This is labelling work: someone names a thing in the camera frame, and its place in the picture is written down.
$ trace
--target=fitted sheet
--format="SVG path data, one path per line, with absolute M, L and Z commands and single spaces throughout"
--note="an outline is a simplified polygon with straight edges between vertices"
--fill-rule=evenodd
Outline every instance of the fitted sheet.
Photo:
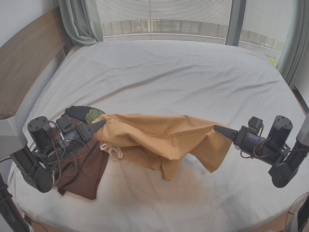
M 107 114 L 190 115 L 239 130 L 248 119 L 276 115 L 294 128 L 305 118 L 278 71 L 259 51 L 184 41 L 114 41 L 75 47 L 35 103 L 37 116 L 55 121 L 72 105 Z M 24 133 L 33 147 L 26 126 Z M 222 165 L 209 173 L 193 156 L 182 158 L 172 181 L 153 169 L 110 157 L 88 200 L 55 188 L 40 193 L 13 163 L 9 191 L 21 212 L 63 231 L 247 231 L 288 210 L 309 190 L 309 162 L 285 187 L 273 186 L 270 166 L 243 159 L 232 145 Z

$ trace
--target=white wall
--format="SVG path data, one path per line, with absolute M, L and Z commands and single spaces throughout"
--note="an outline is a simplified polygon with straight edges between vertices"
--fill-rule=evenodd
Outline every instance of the white wall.
M 297 73 L 294 85 L 298 88 L 309 107 L 309 49 L 307 50 L 307 55 L 303 61 L 302 67 Z
M 52 0 L 0 0 L 0 47 L 23 27 L 54 8 Z M 7 181 L 11 161 L 0 164 L 0 173 Z M 0 230 L 11 232 L 0 215 Z

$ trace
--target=green grass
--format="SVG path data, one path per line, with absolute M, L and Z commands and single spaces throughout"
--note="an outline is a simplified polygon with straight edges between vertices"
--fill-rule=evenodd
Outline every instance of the green grass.
M 278 59 L 275 59 L 275 58 L 269 58 L 267 57 L 269 62 L 271 62 L 271 64 L 276 67 L 277 63 L 278 63 Z

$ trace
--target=bed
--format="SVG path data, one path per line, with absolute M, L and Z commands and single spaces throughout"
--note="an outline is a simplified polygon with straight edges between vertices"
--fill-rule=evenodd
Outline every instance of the bed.
M 25 125 L 44 115 L 55 121 L 64 109 L 84 105 L 106 113 L 187 114 L 240 129 L 249 118 L 274 117 L 294 125 L 305 115 L 278 71 L 259 51 L 185 41 L 113 41 L 75 46 L 48 82 Z M 33 141 L 26 127 L 28 145 Z M 210 174 L 192 155 L 181 160 L 172 181 L 152 169 L 110 157 L 97 199 L 55 188 L 40 193 L 13 163 L 9 191 L 22 214 L 61 231 L 248 231 L 286 212 L 309 189 L 309 161 L 285 187 L 273 186 L 270 166 L 242 159 L 232 145 Z

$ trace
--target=brown garment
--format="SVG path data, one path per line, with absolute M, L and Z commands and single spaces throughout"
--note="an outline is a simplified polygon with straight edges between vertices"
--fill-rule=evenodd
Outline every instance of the brown garment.
M 71 118 L 72 124 L 76 125 L 80 121 Z M 107 164 L 108 153 L 99 148 L 100 142 L 94 138 L 88 143 L 89 153 L 77 160 L 61 163 L 61 178 L 57 189 L 61 195 L 66 191 L 80 195 L 87 199 L 96 199 L 96 190 Z M 87 152 L 84 146 L 76 157 Z M 59 178 L 59 169 L 55 171 L 55 182 Z
M 127 161 L 163 172 L 166 180 L 172 180 L 187 153 L 214 172 L 232 143 L 213 129 L 221 124 L 187 115 L 103 114 L 93 123 L 102 119 L 106 124 L 94 134 L 96 139 L 120 147 Z

